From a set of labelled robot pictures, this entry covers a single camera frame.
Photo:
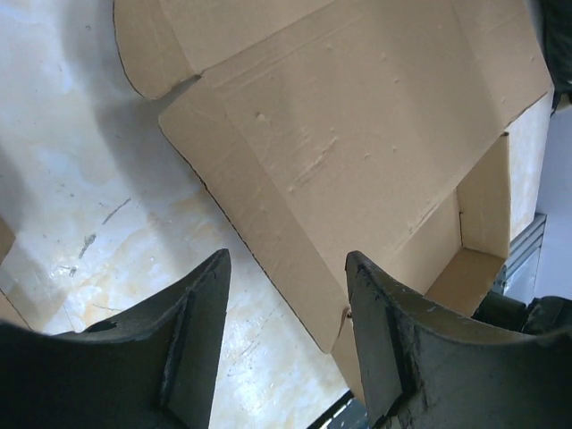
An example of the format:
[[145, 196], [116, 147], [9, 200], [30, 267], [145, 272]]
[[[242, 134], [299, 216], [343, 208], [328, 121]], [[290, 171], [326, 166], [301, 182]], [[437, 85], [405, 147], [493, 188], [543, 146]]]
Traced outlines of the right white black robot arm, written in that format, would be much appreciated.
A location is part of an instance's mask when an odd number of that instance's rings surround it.
[[492, 291], [472, 318], [513, 332], [541, 335], [571, 328], [571, 300], [547, 296], [525, 304]]

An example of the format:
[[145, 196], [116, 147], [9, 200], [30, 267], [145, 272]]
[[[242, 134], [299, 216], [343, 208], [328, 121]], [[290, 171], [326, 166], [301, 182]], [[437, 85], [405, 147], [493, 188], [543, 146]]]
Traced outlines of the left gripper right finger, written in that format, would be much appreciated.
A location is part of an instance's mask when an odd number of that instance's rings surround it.
[[479, 322], [346, 258], [373, 428], [568, 428], [571, 328], [541, 335]]

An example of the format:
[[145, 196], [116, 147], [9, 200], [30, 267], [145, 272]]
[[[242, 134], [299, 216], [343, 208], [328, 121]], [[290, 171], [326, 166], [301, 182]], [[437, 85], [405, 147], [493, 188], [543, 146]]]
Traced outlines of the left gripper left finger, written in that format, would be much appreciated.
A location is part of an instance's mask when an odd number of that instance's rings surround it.
[[206, 428], [231, 279], [227, 249], [83, 332], [1, 323], [4, 428]]

